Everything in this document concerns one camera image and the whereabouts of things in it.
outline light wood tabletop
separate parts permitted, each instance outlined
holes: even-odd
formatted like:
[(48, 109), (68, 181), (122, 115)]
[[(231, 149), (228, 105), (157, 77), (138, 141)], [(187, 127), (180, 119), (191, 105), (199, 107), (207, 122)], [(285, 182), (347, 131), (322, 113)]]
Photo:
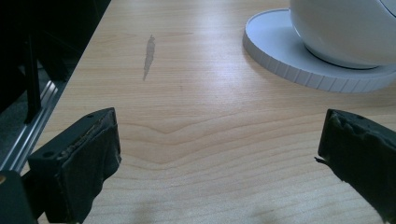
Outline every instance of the light wood tabletop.
[(112, 0), (36, 145), (115, 107), (121, 166), (85, 223), (382, 223), (314, 157), (328, 108), (396, 130), (396, 86), (318, 91), (259, 66), (245, 25), (288, 6)]

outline round white base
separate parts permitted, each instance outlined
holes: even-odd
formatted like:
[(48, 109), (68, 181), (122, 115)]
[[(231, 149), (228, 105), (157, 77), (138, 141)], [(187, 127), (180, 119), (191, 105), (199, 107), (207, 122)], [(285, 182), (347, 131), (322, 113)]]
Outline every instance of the round white base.
[(270, 72), (306, 87), (338, 92), (367, 92), (396, 79), (396, 64), (359, 70), (326, 63), (311, 54), (295, 32), (288, 9), (259, 13), (247, 22), (247, 53)]

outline wood grain surface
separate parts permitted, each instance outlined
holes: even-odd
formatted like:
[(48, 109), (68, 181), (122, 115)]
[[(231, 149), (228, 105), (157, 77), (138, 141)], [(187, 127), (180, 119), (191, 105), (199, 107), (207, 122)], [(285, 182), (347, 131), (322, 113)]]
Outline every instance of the wood grain surface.
[(36, 146), (88, 113), (116, 108), (121, 167), (85, 223), (382, 223), (314, 157), (328, 108), (396, 130), (396, 86), (318, 91), (260, 67), (242, 46), (245, 24), (288, 6), (110, 3)]

